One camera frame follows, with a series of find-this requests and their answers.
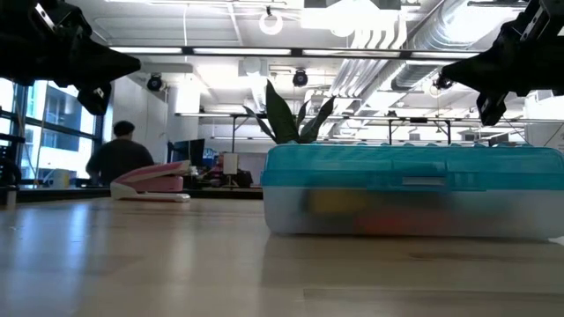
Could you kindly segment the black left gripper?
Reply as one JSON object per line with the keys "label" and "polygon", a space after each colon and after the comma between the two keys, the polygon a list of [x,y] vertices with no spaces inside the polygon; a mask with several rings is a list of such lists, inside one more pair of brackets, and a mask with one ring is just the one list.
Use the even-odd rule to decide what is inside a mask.
{"label": "black left gripper", "polygon": [[140,70],[130,55],[91,41],[91,27],[80,8],[65,0],[0,0],[0,77],[21,85],[37,79],[63,79],[71,67],[78,101],[92,115],[108,110],[112,85]]}

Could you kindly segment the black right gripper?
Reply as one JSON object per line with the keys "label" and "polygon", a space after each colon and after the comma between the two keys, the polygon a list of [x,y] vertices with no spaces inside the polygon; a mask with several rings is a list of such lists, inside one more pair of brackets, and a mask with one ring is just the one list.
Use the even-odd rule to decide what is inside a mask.
{"label": "black right gripper", "polygon": [[440,88],[454,83],[480,92],[476,106],[484,126],[494,126],[507,111],[507,92],[550,90],[564,95],[564,0],[529,0],[525,11],[502,25],[485,52],[444,66]]}

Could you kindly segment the teal lid clear pencil box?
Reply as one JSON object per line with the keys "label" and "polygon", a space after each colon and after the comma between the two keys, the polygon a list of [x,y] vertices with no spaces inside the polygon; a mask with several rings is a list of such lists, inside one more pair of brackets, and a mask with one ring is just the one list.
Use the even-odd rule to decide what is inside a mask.
{"label": "teal lid clear pencil box", "polygon": [[[282,144],[267,154],[262,188],[275,233],[371,235],[360,216],[400,211],[448,216],[451,232],[431,237],[564,236],[564,154],[551,148]],[[315,214],[316,189],[361,191],[370,203]]]}

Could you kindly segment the person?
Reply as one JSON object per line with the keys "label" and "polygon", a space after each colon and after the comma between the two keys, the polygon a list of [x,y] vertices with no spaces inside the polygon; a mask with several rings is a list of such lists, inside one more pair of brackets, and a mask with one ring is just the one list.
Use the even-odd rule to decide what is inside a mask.
{"label": "person", "polygon": [[224,173],[225,155],[224,152],[219,154],[217,164],[204,174],[204,179],[215,188],[250,188],[253,183],[251,172],[238,168],[236,174]]}
{"label": "person", "polygon": [[113,127],[115,138],[89,158],[85,170],[94,184],[109,186],[126,173],[154,164],[147,148],[132,140],[135,128],[132,122],[117,122]]}

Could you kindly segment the pale waste bin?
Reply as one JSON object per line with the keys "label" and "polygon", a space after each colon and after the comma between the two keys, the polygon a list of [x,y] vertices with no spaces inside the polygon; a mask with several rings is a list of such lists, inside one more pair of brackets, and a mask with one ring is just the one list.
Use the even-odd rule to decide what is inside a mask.
{"label": "pale waste bin", "polygon": [[52,173],[52,187],[66,189],[71,183],[71,172],[65,169],[56,169]]}

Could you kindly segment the pink white stapler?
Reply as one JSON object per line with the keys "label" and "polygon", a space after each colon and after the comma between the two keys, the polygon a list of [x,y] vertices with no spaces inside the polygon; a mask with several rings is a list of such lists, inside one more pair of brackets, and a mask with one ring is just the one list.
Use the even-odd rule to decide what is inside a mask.
{"label": "pink white stapler", "polygon": [[110,183],[114,200],[185,203],[183,176],[189,172],[188,160],[138,168]]}

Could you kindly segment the black computer monitor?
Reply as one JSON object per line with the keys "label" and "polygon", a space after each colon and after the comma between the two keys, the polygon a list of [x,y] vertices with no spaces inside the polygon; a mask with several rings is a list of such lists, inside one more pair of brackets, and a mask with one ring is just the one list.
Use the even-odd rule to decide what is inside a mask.
{"label": "black computer monitor", "polygon": [[192,166],[204,165],[204,139],[167,143],[167,162],[188,160]]}

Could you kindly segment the long ceiling light strip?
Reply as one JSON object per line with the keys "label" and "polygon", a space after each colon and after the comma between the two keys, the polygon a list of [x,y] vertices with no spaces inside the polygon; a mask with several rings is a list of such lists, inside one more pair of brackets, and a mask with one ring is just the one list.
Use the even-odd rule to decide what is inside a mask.
{"label": "long ceiling light strip", "polygon": [[128,55],[197,55],[264,56],[291,58],[343,58],[378,60],[459,61],[474,57],[480,51],[467,50],[409,50],[409,49],[358,49],[358,48],[259,48],[259,47],[111,47]]}

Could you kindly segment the green snake plant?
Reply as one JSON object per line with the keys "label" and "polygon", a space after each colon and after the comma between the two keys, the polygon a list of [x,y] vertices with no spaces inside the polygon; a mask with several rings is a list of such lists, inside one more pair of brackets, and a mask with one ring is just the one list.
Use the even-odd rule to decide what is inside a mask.
{"label": "green snake plant", "polygon": [[325,102],[319,113],[311,120],[307,121],[302,129],[300,125],[306,116],[307,103],[304,103],[297,116],[294,116],[285,102],[278,95],[272,83],[267,80],[265,86],[266,93],[266,119],[270,126],[249,107],[244,106],[247,115],[254,117],[263,133],[270,137],[276,144],[311,144],[315,142],[319,135],[319,130],[325,121],[332,114],[334,109],[335,96]]}

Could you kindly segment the silver ventilation duct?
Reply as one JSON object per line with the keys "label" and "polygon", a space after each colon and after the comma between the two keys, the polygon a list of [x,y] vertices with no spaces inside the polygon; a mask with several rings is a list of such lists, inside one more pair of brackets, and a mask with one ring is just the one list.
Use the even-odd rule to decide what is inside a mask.
{"label": "silver ventilation duct", "polygon": [[[441,0],[430,16],[407,33],[403,20],[398,20],[389,48],[413,50],[467,50],[500,24],[498,18],[487,22],[491,11],[468,5],[472,0]],[[352,60],[342,67],[329,92],[339,96],[358,97],[364,92],[407,92],[435,72],[435,65],[410,61]]]}

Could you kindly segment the black aluminium table frame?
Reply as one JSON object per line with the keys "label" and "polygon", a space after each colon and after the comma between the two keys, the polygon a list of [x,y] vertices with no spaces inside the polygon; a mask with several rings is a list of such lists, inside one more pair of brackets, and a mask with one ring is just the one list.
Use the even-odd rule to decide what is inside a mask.
{"label": "black aluminium table frame", "polygon": [[[263,191],[257,188],[251,189],[226,189],[226,188],[204,188],[195,190],[184,190],[192,198],[202,199],[242,199],[262,200]],[[17,203],[38,203],[63,200],[81,200],[110,197],[108,188],[71,188],[71,189],[20,189],[15,194]]]}

